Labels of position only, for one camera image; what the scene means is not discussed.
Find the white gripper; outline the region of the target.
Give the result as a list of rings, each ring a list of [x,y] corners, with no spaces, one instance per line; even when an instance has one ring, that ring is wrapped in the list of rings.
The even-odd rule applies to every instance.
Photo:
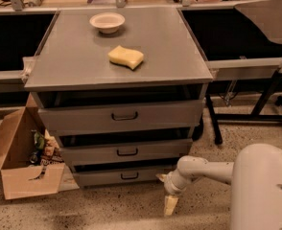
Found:
[[[186,189],[186,179],[178,171],[168,174],[158,173],[156,177],[164,182],[164,188],[168,195],[164,199],[164,215],[170,216],[176,208],[178,197]]]

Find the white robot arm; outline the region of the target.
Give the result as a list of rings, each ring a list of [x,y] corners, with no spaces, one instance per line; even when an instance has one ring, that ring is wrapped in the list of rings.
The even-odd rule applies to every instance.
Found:
[[[282,149],[275,146],[249,145],[233,162],[186,155],[174,171],[157,177],[166,191],[166,216],[188,185],[209,178],[231,187],[230,230],[282,230]]]

